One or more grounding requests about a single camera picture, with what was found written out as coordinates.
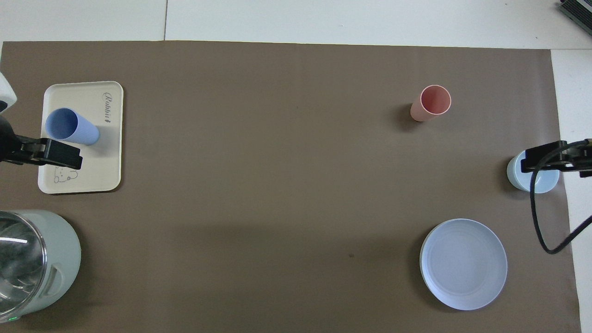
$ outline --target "light blue cup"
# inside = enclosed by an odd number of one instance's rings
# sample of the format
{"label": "light blue cup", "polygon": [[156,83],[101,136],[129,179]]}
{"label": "light blue cup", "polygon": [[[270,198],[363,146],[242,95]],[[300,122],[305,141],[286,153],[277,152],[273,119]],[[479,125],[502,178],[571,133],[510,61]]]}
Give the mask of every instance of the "light blue cup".
{"label": "light blue cup", "polygon": [[[508,180],[517,189],[526,192],[530,191],[530,177],[532,172],[522,172],[520,161],[526,158],[526,151],[514,157],[506,169]],[[559,170],[541,170],[536,174],[535,193],[551,191],[559,180]]]}
{"label": "light blue cup", "polygon": [[99,140],[99,129],[69,108],[59,108],[45,121],[47,134],[55,140],[90,146]]}

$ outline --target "tray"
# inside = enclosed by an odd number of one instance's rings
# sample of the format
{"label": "tray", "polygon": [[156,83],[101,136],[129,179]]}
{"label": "tray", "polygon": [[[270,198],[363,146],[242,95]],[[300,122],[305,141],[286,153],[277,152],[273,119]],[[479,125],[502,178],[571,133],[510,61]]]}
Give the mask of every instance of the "tray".
{"label": "tray", "polygon": [[47,116],[55,109],[75,110],[99,128],[101,137],[94,145],[65,142],[80,148],[82,168],[39,167],[37,184],[47,194],[111,191],[121,181],[121,139],[123,129],[123,89],[118,82],[55,84],[43,98],[41,137]]}

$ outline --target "brown paper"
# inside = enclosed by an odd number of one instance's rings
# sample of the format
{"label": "brown paper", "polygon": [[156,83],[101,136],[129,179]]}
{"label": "brown paper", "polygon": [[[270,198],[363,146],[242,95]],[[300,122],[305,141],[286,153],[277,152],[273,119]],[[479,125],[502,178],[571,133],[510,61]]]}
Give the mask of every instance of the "brown paper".
{"label": "brown paper", "polygon": [[[82,266],[11,332],[578,332],[571,250],[539,246],[520,151],[558,140],[548,50],[216,42],[5,43],[18,95],[4,116],[38,137],[52,84],[118,81],[123,180],[50,196],[37,168],[0,164],[0,209],[62,215]],[[411,102],[440,84],[442,117]],[[545,237],[568,232],[560,181],[538,196]],[[419,270],[456,217],[502,241],[488,306],[440,303]]]}

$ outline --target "plate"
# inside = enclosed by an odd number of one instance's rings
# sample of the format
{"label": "plate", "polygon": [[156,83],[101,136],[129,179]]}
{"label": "plate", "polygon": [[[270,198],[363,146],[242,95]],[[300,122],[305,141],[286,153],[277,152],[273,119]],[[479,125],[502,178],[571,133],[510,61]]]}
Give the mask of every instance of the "plate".
{"label": "plate", "polygon": [[476,310],[500,294],[508,261],[491,229],[477,221],[453,219],[426,237],[420,269],[427,287],[442,303],[458,310]]}

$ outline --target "electric kettle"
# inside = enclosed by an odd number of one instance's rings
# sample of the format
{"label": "electric kettle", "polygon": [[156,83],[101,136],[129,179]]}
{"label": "electric kettle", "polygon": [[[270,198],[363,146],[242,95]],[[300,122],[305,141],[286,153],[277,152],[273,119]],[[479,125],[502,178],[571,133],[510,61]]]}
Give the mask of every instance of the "electric kettle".
{"label": "electric kettle", "polygon": [[0,323],[60,299],[74,282],[80,261],[78,236],[59,215],[0,211]]}

